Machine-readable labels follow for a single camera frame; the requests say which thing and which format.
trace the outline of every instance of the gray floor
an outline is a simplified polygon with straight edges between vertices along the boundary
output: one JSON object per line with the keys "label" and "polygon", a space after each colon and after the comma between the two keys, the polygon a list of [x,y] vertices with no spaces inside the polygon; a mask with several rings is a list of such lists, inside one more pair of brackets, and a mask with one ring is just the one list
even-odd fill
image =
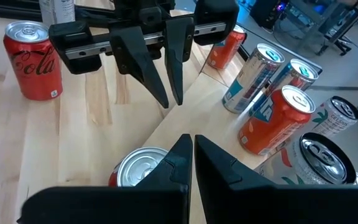
{"label": "gray floor", "polygon": [[[177,0],[177,9],[192,11],[194,6],[195,4],[192,0]],[[287,32],[288,30],[294,30],[294,28],[286,20],[282,21],[280,27],[277,27],[278,24],[276,24],[276,32],[269,34],[255,23],[245,7],[241,7],[237,21],[254,33],[248,33],[248,39],[244,44],[244,47],[249,52],[253,50],[256,44],[261,42],[276,42],[290,50],[294,50],[299,40],[293,37],[301,37],[300,32]],[[358,45],[358,24],[347,33],[347,36],[353,43]],[[336,47],[328,49],[322,56],[317,56],[314,52],[317,52],[323,43],[324,40],[322,38],[316,37],[312,44],[299,52],[300,55],[322,66],[324,70],[314,84],[316,88],[308,90],[307,93],[317,105],[333,95],[338,95],[348,99],[357,106],[358,48],[350,45],[352,50],[343,57],[339,55],[340,51]],[[291,55],[285,54],[285,56],[287,60],[291,58]],[[333,141],[342,147],[351,158],[356,171],[358,171],[358,123],[343,133],[338,134],[333,138]]]}

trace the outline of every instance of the orange can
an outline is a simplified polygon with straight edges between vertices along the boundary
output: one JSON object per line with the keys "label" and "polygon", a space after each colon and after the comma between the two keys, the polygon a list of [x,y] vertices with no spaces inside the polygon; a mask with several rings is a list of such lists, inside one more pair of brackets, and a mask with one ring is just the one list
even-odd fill
{"label": "orange can", "polygon": [[225,69],[246,38],[246,31],[236,25],[226,40],[214,45],[206,61],[214,68]]}
{"label": "orange can", "polygon": [[297,87],[285,85],[275,90],[239,131],[244,149],[266,155],[307,123],[316,106]]}

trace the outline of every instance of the coca-cola logo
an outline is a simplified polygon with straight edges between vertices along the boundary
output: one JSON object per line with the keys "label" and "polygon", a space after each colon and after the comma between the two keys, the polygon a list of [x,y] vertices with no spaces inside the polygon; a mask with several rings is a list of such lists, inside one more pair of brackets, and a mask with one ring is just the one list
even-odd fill
{"label": "coca-cola logo", "polygon": [[[55,68],[55,58],[52,55],[54,50],[53,47],[49,47],[46,52],[22,50],[14,53],[11,61],[14,69],[23,72],[25,75],[30,75],[34,71],[37,75],[46,75]],[[31,60],[34,54],[42,56],[38,64],[34,63],[34,60]]]}

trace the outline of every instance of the wooden surface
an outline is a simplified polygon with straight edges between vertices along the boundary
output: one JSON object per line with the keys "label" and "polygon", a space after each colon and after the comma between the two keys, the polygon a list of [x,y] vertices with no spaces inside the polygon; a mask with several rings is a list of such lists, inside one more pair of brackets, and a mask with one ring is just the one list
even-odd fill
{"label": "wooden surface", "polygon": [[[171,110],[144,146],[169,150],[184,133],[189,133],[193,140],[195,134],[202,134],[246,166],[257,167],[267,156],[256,156],[241,148],[237,134],[247,115],[238,116],[223,107],[221,100],[226,90],[215,79],[200,74],[186,92],[183,105]],[[194,166],[190,210],[190,223],[205,223]]]}
{"label": "wooden surface", "polygon": [[[107,0],[76,3],[111,7]],[[14,223],[23,201],[46,187],[106,185],[118,161],[143,145],[175,102],[163,57],[155,65],[170,100],[167,110],[130,75],[120,75],[114,58],[105,55],[103,68],[93,73],[72,75],[62,65],[59,98],[27,100],[2,44],[4,28],[12,21],[0,19],[0,224]],[[197,78],[204,56],[205,50],[193,45],[183,64],[185,90]]]}

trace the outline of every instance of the white bottle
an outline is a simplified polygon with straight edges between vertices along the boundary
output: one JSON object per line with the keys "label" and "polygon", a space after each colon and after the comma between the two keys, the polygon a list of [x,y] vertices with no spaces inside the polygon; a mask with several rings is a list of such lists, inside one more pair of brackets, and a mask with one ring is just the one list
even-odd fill
{"label": "white bottle", "polygon": [[40,0],[42,22],[52,24],[75,21],[74,0]]}

